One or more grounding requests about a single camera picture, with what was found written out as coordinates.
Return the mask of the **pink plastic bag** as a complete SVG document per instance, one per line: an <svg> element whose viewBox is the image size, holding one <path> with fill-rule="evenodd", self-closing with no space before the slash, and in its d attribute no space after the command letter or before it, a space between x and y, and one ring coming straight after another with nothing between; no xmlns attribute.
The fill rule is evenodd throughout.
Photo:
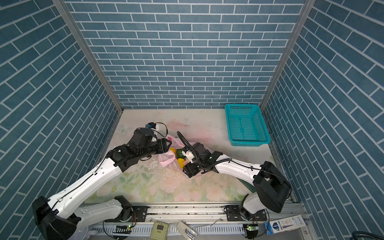
<svg viewBox="0 0 384 240"><path fill-rule="evenodd" d="M182 149L185 145L178 137L174 137L171 135L166 135L166 139L172 142L170 149L163 154L155 155L155 159L159 162L162 168L167 168L175 172L179 172L187 176L181 165L179 164L179 157L177 157L176 151Z"/></svg>

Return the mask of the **teal plastic basket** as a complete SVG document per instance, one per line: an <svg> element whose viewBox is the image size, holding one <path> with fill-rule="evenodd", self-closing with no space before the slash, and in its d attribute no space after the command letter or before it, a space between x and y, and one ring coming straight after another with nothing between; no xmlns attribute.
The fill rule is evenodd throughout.
<svg viewBox="0 0 384 240"><path fill-rule="evenodd" d="M259 106L251 104L225 105L228 136L232 146L260 147L271 137Z"/></svg>

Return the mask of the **yellow fruit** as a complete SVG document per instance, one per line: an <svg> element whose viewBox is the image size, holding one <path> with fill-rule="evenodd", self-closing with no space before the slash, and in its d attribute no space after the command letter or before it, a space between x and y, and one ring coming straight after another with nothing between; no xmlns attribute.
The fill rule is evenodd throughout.
<svg viewBox="0 0 384 240"><path fill-rule="evenodd" d="M177 159L177 162L178 162L180 168L183 169L184 166L185 166L185 164L184 164L185 159L183 159L183 158L178 158L178 159Z"/></svg>

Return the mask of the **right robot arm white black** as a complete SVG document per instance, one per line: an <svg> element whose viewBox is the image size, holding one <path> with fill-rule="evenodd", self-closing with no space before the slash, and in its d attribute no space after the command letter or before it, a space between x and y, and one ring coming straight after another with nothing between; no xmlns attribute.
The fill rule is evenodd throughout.
<svg viewBox="0 0 384 240"><path fill-rule="evenodd" d="M253 219L263 210L280 213L290 195L291 184L271 162L265 161L261 165L242 162L222 152L210 152L200 143L184 147L182 155L189 161L183 168L189 178L215 172L254 186L255 192L247 194L238 206L238 212L245 220Z"/></svg>

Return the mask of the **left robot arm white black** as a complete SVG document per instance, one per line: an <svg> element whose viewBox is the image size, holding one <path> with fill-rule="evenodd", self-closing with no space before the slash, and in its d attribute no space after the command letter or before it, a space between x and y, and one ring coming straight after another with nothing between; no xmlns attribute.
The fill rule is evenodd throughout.
<svg viewBox="0 0 384 240"><path fill-rule="evenodd" d="M139 160L168 152L172 142L157 135L154 129L136 129L127 144L109 151L104 160L76 182L49 198L34 200L35 223L44 239L68 240L76 231L105 220L134 223L132 205L124 196L89 206L84 201Z"/></svg>

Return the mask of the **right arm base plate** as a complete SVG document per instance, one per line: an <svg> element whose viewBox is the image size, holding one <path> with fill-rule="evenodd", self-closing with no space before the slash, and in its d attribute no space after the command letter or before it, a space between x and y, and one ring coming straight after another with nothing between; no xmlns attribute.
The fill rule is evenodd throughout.
<svg viewBox="0 0 384 240"><path fill-rule="evenodd" d="M244 208L241 208L238 205L226 205L224 206L224 212L226 214L228 222L265 222L267 220L266 211L260 210L255 214L250 214Z"/></svg>

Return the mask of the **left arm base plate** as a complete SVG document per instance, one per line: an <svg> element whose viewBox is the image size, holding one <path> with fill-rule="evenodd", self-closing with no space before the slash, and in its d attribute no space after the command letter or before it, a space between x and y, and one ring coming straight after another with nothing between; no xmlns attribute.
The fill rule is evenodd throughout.
<svg viewBox="0 0 384 240"><path fill-rule="evenodd" d="M107 223L137 223L144 222L147 217L148 206L124 207L114 219L105 220Z"/></svg>

